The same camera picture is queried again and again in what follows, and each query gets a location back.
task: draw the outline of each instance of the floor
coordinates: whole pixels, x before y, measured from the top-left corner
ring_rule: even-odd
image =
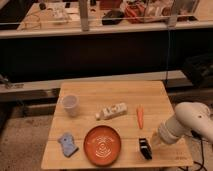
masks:
[[[170,94],[170,98],[174,101],[180,101],[184,95],[178,94],[178,98],[174,98],[174,94]],[[20,118],[16,115],[8,120],[0,137],[0,171],[41,171],[41,160],[45,149],[48,132],[50,129],[52,115],[28,116]],[[190,137],[185,137],[189,146],[192,157],[196,161],[201,160],[200,143]],[[213,150],[212,145],[204,142],[205,167],[207,170],[213,170]],[[145,169],[147,171],[157,171],[156,169]],[[166,168],[166,171],[180,171],[179,168]]]

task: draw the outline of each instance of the orange plate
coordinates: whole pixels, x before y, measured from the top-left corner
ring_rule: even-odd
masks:
[[[95,165],[107,166],[118,157],[121,139],[111,127],[100,125],[91,129],[84,139],[84,152]]]

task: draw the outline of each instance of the orange carrot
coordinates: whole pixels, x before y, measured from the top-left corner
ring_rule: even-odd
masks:
[[[137,107],[137,117],[138,117],[138,126],[140,129],[143,129],[143,107]]]

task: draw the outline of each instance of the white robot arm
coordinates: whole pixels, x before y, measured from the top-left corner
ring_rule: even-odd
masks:
[[[210,109],[203,103],[183,102],[175,114],[158,127],[158,136],[166,144],[176,143],[187,131],[194,130],[213,143],[213,121]]]

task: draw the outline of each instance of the plastic cup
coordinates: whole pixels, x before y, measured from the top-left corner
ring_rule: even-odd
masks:
[[[61,100],[61,105],[70,116],[77,115],[78,98],[75,95],[64,96]]]

